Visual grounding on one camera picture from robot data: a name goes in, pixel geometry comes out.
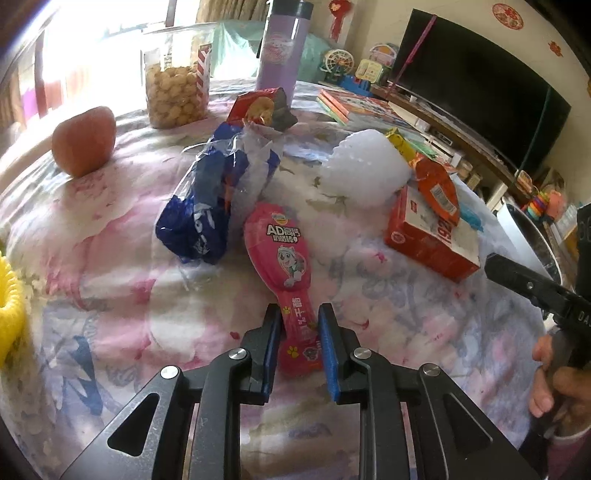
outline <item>cartoon dog character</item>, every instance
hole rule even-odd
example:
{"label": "cartoon dog character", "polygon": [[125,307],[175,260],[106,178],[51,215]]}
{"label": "cartoon dog character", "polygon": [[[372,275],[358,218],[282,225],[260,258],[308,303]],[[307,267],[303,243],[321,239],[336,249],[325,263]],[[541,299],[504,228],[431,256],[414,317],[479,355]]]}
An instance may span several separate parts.
{"label": "cartoon dog character", "polygon": [[281,268],[289,275],[289,278],[283,283],[286,287],[293,287],[297,281],[300,281],[306,271],[306,259],[296,252],[294,247],[284,247],[277,249],[277,261]]}

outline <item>finger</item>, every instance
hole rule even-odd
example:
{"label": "finger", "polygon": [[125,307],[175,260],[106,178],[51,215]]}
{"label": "finger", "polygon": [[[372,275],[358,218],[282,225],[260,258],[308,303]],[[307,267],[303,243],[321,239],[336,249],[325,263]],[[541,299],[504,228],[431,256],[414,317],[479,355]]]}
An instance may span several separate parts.
{"label": "finger", "polygon": [[554,388],[580,401],[591,401],[591,371],[561,367],[552,377]]}
{"label": "finger", "polygon": [[541,417],[549,412],[554,405],[552,392],[546,381],[546,375],[542,367],[539,367],[534,374],[534,383],[530,395],[530,412],[534,417]]}
{"label": "finger", "polygon": [[550,335],[544,335],[543,337],[540,337],[534,345],[533,351],[531,352],[532,359],[536,362],[542,362],[544,370],[548,370],[553,356],[554,353],[552,351],[552,337]]}

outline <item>pink floral fabric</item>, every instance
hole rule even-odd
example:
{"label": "pink floral fabric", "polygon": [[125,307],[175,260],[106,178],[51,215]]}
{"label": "pink floral fabric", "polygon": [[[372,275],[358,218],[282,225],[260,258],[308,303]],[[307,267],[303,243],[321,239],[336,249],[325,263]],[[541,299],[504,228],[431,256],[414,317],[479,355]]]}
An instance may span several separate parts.
{"label": "pink floral fabric", "polygon": [[[29,321],[0,372],[0,414],[44,479],[57,479],[164,365],[190,369],[239,345],[274,301],[242,246],[219,265],[183,265],[154,225],[203,142],[253,82],[213,82],[210,116],[172,131],[145,111],[118,118],[113,161],[73,180],[51,154],[0,197],[0,238],[25,285]],[[319,88],[300,83],[301,123],[265,199],[297,218],[311,253],[311,301],[330,301],[341,325],[391,362],[441,365],[514,443],[526,429],[538,309],[487,281],[454,284],[386,247],[391,201],[370,211],[322,191],[319,165],[347,132],[324,122]],[[515,252],[496,219],[480,214],[480,258]],[[321,373],[279,376],[265,407],[242,414],[242,464],[253,478],[356,478],[359,415],[329,401]]]}

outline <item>wall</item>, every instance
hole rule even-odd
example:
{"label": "wall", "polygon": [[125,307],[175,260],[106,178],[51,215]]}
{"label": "wall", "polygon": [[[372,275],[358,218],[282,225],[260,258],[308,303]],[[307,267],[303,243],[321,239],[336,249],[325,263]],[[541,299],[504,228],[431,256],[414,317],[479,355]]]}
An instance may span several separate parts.
{"label": "wall", "polygon": [[[487,0],[359,0],[356,31],[346,48],[359,61],[376,43],[400,44],[413,8],[458,23],[501,46],[549,82],[572,110],[546,162],[564,177],[574,201],[591,200],[591,97],[588,75],[550,23],[524,0],[506,0],[522,16],[524,27],[512,30],[492,13]],[[550,50],[555,41],[563,56]]]}

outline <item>television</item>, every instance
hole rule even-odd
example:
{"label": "television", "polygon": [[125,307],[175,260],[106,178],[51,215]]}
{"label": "television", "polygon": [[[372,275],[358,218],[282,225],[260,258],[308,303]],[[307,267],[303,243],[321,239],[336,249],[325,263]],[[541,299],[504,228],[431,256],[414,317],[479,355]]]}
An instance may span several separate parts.
{"label": "television", "polygon": [[413,10],[390,78],[402,71],[398,86],[476,132],[514,168],[523,164],[534,174],[570,105],[521,60],[444,18],[436,18],[403,69],[432,16]]}

